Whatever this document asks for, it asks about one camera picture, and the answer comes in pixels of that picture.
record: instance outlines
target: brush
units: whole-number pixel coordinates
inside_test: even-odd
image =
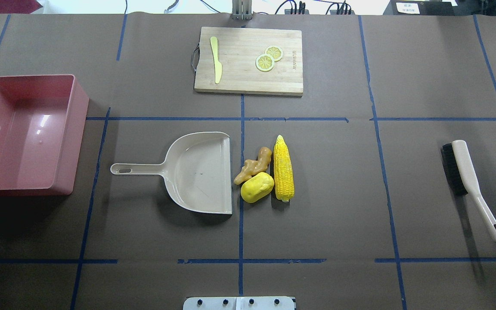
[[[496,220],[480,191],[466,141],[455,140],[444,145],[441,148],[441,157],[449,187],[456,196],[470,194],[486,224],[487,231],[496,242]]]

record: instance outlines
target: toy knife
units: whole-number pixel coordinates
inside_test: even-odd
[[[219,81],[221,81],[221,74],[223,72],[223,65],[218,59],[218,44],[216,37],[210,37],[210,45],[212,46],[212,54],[214,56],[215,84],[219,84]]]

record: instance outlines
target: brush bristles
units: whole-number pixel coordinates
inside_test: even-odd
[[[447,177],[447,183],[449,183],[453,193],[457,196],[468,194],[460,177],[459,167],[456,164],[455,153],[451,143],[441,148],[441,159],[443,160],[443,170]]]

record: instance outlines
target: dustpan handle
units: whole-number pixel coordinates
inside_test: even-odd
[[[115,163],[110,166],[110,172],[115,175],[164,175],[162,164],[122,164]]]

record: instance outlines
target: pink plastic bin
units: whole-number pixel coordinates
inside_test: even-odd
[[[0,196],[71,194],[88,102],[71,74],[0,77]]]

